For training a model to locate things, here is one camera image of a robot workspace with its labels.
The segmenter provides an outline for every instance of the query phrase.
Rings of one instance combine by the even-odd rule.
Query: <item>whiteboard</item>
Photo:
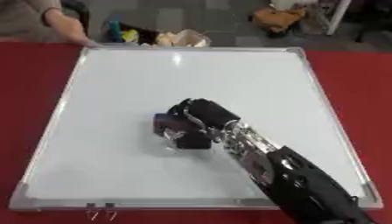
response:
[[[272,206],[220,145],[171,150],[153,134],[155,113],[206,98],[365,198],[370,180],[306,63],[287,49],[85,50],[21,180],[23,195],[56,207]]]

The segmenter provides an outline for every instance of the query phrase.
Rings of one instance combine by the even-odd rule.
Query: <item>whiteboard frame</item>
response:
[[[175,199],[161,199],[161,200],[152,200],[152,201],[138,201],[129,199],[96,199],[86,201],[85,199],[68,199],[66,203],[64,200],[50,200],[50,199],[32,199],[28,198],[25,194],[26,190],[29,187],[29,177],[31,175],[31,171],[34,168],[36,162],[38,161],[39,155],[42,153],[43,146],[46,144],[49,133],[52,131],[54,124],[57,122],[59,118],[59,114],[61,112],[61,104],[67,99],[67,96],[71,92],[71,88],[73,85],[74,76],[78,73],[79,69],[83,66],[88,53],[91,51],[99,51],[105,49],[116,49],[116,50],[124,50],[124,51],[138,51],[138,50],[151,50],[151,51],[219,51],[219,52],[264,52],[264,53],[275,53],[275,52],[288,52],[295,53],[302,61],[303,66],[306,71],[311,76],[311,80],[314,86],[318,90],[318,96],[320,100],[324,103],[324,106],[328,109],[332,119],[334,120],[334,128],[338,132],[339,136],[342,138],[342,141],[346,143],[347,148],[349,150],[350,159],[352,160],[353,166],[355,167],[356,173],[358,177],[362,180],[362,188],[366,196],[364,198],[359,199],[359,204],[361,207],[366,209],[377,209],[382,208],[382,198],[375,188],[375,184],[367,175],[365,168],[363,167],[353,145],[349,141],[349,138],[344,131],[340,121],[335,114],[331,103],[328,101],[326,94],[322,87],[320,86],[318,79],[315,73],[312,71],[310,63],[306,59],[305,52],[299,47],[289,47],[289,48],[191,48],[191,47],[140,47],[140,46],[124,46],[124,45],[105,45],[97,48],[84,48],[80,53],[80,58],[71,74],[66,87],[63,91],[62,96],[59,98],[59,102],[56,106],[56,109],[52,113],[52,117],[45,128],[45,132],[41,137],[37,149],[35,150],[30,163],[27,166],[27,169],[24,173],[24,176],[18,182],[17,187],[10,198],[9,208],[12,210],[76,210],[82,209],[86,210],[87,203],[94,204],[97,209],[106,209],[108,204],[115,204],[115,209],[278,209],[276,205],[274,205],[270,200],[267,199],[238,199],[235,206],[228,206],[224,201],[221,203],[206,203],[203,200],[194,199],[192,202],[189,201],[177,201]]]

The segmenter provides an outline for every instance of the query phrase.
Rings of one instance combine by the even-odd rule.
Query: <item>chair leg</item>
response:
[[[360,32],[358,33],[358,35],[357,35],[357,37],[355,39],[355,42],[362,43],[363,36],[365,36],[367,31],[368,31],[368,29],[366,29],[366,28],[360,29]]]

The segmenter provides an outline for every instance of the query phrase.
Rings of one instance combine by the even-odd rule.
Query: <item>person's arm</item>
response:
[[[90,43],[90,39],[83,31],[81,22],[63,14],[60,0],[25,1],[42,15],[44,23],[51,26],[64,39],[81,45],[88,45]]]

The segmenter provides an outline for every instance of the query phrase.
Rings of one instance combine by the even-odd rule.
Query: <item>clutter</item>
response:
[[[124,24],[118,21],[108,22],[108,40],[115,43],[136,43],[140,46],[210,46],[207,36],[193,30],[159,33]]]
[[[293,10],[275,10],[263,8],[251,16],[251,21],[256,25],[271,32],[285,32],[291,25],[295,24],[306,14],[306,9],[300,7]]]
[[[183,30],[177,34],[161,33],[157,36],[158,46],[210,46],[211,40],[196,31]]]
[[[154,45],[159,35],[158,31],[143,29],[119,21],[109,21],[107,28],[107,41],[114,43],[133,42],[138,45]]]

